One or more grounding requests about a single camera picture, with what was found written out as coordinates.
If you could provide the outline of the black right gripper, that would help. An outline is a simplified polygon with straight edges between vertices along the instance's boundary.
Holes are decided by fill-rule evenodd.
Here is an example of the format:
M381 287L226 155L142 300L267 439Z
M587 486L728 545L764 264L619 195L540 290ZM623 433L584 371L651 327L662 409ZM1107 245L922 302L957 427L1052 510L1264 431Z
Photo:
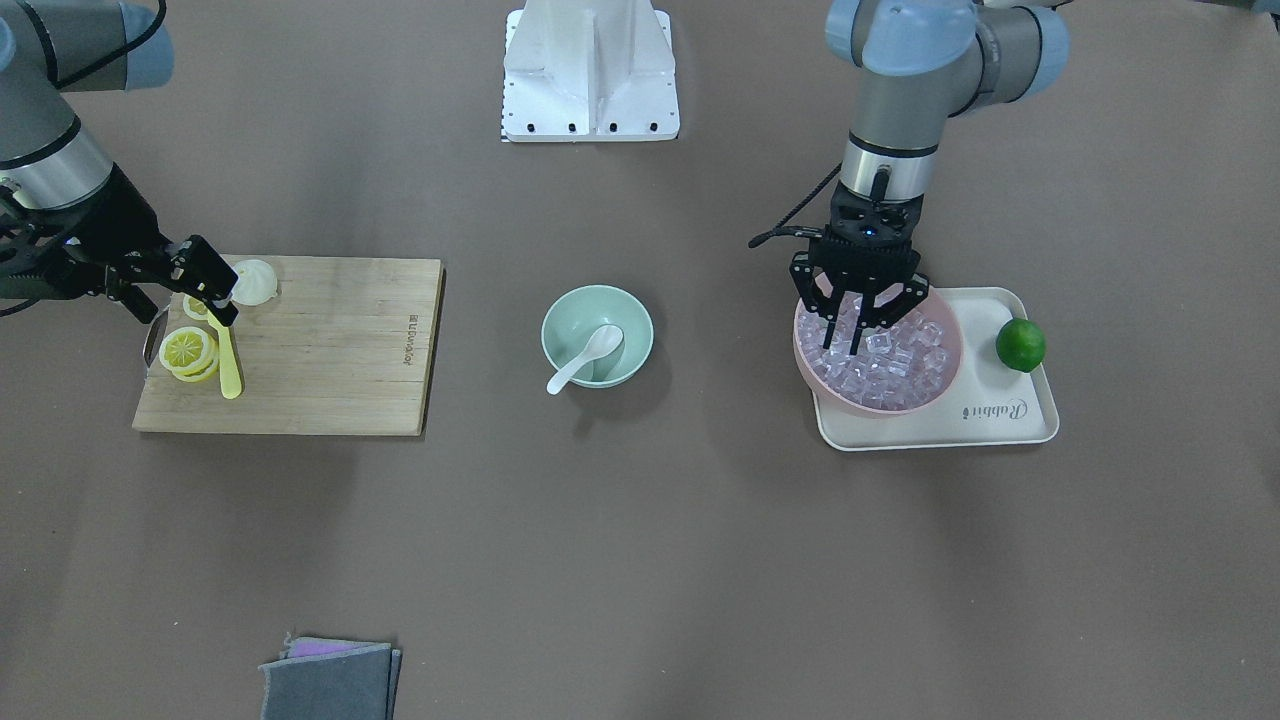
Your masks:
M166 238L155 211L119 165L58 228L61 245L45 277L47 299L105 293L138 322L150 323L157 306L137 284L152 283L198 300L224 327L236 322L238 310L230 296L237 273L202 236L180 243Z

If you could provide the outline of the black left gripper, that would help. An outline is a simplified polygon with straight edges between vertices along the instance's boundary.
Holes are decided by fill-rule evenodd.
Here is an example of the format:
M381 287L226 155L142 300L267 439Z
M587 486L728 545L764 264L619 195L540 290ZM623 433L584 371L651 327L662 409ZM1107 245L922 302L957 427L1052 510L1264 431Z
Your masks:
M790 269L800 304L826 323L823 348L831 348L847 291L861 297L850 356L858 354L864 331L892 327L928 297L931 283L918 272L922 256L911 245L923 204L922 196L890 202L844 186L835 191L827 236L796 252ZM893 284L902 284L899 293L877 305L878 293Z

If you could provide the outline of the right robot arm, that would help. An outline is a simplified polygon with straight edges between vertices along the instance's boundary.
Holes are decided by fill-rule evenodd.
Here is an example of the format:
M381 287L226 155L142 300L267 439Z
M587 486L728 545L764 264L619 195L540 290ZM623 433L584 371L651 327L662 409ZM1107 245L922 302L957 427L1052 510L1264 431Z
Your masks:
M142 323L142 284L237 318L236 272L202 237L175 242L67 101L69 92L156 88L174 49L155 9L127 1L1 5L1 296L9 313L102 295Z

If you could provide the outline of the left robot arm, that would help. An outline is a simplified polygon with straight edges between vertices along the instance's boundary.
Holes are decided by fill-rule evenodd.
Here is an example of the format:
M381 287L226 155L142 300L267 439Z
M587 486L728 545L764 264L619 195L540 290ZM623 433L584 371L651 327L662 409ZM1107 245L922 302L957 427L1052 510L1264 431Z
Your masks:
M833 54L861 72L829 222L797 228L809 246L791 277L809 313L835 331L844 297L860 297L849 350L929 293L911 245L945 123L1050 87L1068 63L1064 18L1048 6L975 1L835 1Z

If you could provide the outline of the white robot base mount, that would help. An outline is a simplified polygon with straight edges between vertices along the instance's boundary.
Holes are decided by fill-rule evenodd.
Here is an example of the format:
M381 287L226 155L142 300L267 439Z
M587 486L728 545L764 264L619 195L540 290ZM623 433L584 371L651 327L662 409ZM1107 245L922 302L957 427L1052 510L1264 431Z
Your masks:
M527 1L506 18L503 65L506 142L678 137L671 18L649 1Z

